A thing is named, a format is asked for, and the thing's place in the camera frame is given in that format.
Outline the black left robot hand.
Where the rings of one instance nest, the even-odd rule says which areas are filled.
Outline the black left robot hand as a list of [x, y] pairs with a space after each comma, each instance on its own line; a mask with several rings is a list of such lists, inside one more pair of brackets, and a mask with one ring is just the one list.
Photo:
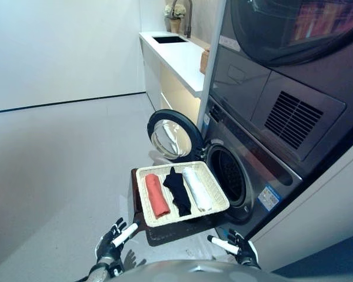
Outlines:
[[139, 221], [135, 221], [129, 226], [120, 217], [111, 228], [99, 239], [95, 247], [97, 263], [104, 263], [104, 260], [120, 261], [124, 244], [138, 230]]

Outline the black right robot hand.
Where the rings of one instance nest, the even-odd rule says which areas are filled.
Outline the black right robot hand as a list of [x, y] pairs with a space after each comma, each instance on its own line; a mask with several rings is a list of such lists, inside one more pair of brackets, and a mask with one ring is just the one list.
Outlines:
[[236, 230], [229, 229], [228, 240], [222, 240], [215, 236], [208, 235], [207, 240], [215, 244], [235, 257], [238, 264], [252, 268], [261, 269], [258, 253], [251, 241], [239, 234]]

